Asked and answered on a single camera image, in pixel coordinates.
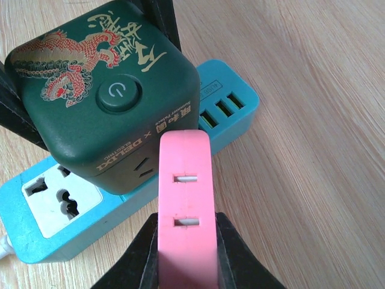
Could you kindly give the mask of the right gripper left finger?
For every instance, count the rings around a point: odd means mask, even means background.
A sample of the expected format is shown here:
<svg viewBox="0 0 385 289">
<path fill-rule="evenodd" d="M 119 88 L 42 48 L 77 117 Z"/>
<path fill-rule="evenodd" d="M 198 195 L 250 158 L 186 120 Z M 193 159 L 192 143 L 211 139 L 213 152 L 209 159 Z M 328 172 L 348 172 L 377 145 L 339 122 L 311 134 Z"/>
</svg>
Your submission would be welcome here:
<svg viewBox="0 0 385 289">
<path fill-rule="evenodd" d="M 92 289 L 158 288 L 158 214 L 151 214 L 119 260 Z"/>
</svg>

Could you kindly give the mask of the teal power strip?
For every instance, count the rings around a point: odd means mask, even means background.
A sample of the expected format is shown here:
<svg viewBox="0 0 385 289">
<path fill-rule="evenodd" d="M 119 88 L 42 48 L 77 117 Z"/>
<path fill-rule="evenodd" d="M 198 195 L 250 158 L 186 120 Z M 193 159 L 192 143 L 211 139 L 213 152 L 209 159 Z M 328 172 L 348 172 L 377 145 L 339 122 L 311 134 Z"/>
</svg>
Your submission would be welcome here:
<svg viewBox="0 0 385 289">
<path fill-rule="evenodd" d="M 250 127 L 258 94 L 225 62 L 209 60 L 201 78 L 199 127 L 216 154 Z M 68 261 L 151 202 L 158 194 L 156 164 L 142 159 L 134 174 L 145 183 L 113 195 L 48 157 L 1 187 L 1 256 L 27 264 Z"/>
</svg>

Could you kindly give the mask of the dark green cube socket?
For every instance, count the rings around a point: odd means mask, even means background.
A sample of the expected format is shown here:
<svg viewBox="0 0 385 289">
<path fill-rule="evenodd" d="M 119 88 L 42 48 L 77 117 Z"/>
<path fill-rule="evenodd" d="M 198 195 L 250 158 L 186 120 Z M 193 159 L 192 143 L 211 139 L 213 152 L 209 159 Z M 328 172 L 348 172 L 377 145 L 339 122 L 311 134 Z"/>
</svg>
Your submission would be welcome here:
<svg viewBox="0 0 385 289">
<path fill-rule="evenodd" d="M 110 1 L 16 48 L 5 72 L 56 162 L 112 194 L 158 171 L 159 141 L 197 129 L 200 77 L 147 19 L 141 1 Z"/>
</svg>

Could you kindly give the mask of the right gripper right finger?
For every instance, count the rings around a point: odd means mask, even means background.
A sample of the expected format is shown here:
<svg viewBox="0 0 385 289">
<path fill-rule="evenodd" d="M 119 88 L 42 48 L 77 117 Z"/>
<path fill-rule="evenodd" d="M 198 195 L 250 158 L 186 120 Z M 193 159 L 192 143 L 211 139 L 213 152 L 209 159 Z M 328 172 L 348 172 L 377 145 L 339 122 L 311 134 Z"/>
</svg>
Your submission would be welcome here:
<svg viewBox="0 0 385 289">
<path fill-rule="evenodd" d="M 219 288 L 285 288 L 255 257 L 224 213 L 216 213 L 216 224 Z"/>
</svg>

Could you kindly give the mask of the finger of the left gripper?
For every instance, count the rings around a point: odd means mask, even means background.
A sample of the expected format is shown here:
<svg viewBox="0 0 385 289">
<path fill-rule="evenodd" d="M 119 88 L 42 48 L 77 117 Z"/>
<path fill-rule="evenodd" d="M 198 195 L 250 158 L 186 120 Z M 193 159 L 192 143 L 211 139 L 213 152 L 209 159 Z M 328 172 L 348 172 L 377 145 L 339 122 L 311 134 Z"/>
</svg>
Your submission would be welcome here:
<svg viewBox="0 0 385 289">
<path fill-rule="evenodd" d="M 178 50 L 181 50 L 176 15 L 172 0 L 142 0 L 147 19 L 156 26 Z"/>
<path fill-rule="evenodd" d="M 1 126 L 48 151 L 1 63 Z"/>
</svg>

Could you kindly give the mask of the pink plug adapter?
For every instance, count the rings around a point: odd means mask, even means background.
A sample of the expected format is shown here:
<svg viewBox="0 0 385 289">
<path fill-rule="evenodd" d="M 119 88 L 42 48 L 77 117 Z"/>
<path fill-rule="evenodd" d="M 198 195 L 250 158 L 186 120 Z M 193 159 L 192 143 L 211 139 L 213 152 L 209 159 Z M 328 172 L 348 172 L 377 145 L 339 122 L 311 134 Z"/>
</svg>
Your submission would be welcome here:
<svg viewBox="0 0 385 289">
<path fill-rule="evenodd" d="M 218 288 L 211 146 L 198 129 L 169 131 L 159 151 L 160 288 Z"/>
</svg>

